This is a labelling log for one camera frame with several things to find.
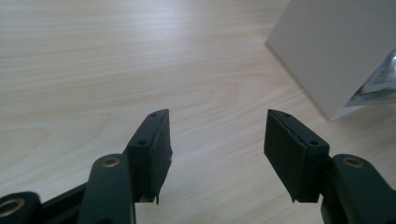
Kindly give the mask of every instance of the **wooden table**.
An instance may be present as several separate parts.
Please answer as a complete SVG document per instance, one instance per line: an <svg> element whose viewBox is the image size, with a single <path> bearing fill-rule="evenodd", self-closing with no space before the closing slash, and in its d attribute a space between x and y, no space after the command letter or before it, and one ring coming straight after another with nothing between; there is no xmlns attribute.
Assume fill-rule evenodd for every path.
<svg viewBox="0 0 396 224"><path fill-rule="evenodd" d="M288 0L0 2L0 196L87 181L145 116L169 108L173 163L138 223L322 223L262 153L291 113L396 188L396 106L327 121L265 46Z"/></svg>

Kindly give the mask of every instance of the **table surface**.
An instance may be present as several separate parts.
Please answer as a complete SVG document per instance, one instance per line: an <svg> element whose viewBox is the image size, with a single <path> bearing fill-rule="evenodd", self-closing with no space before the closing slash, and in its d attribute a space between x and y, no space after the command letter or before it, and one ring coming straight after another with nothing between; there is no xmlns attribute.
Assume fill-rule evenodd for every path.
<svg viewBox="0 0 396 224"><path fill-rule="evenodd" d="M288 0L0 2L0 196L87 181L169 108L173 163L138 223L322 223L263 155L267 109L370 161L396 188L396 106L329 122L265 45Z"/></svg>

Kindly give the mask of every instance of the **wood grain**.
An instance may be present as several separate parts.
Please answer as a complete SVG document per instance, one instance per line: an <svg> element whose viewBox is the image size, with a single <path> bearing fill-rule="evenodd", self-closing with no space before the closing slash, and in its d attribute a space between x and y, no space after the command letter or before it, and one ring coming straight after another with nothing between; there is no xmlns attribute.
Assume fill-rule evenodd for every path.
<svg viewBox="0 0 396 224"><path fill-rule="evenodd" d="M138 223L322 223L262 153L266 110L291 113L396 188L396 106L327 121L265 46L288 0L0 2L0 196L42 202L124 150L169 108L174 157Z"/></svg>

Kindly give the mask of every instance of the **white box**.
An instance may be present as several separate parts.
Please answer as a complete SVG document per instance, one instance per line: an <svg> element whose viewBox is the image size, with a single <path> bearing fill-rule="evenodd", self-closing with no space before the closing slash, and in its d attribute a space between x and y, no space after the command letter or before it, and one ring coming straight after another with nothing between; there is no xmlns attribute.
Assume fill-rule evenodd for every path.
<svg viewBox="0 0 396 224"><path fill-rule="evenodd" d="M329 119L396 48L394 0L291 0L267 44Z"/></svg>

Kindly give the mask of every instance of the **light wood surface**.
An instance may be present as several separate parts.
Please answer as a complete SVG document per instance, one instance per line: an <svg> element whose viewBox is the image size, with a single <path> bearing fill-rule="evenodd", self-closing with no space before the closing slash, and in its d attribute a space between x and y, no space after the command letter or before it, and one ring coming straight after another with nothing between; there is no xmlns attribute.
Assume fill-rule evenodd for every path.
<svg viewBox="0 0 396 224"><path fill-rule="evenodd" d="M266 110L291 113L396 188L396 106L327 121L265 46L288 0L0 2L0 196L42 202L121 153L169 108L173 163L138 223L322 223L262 153Z"/></svg>

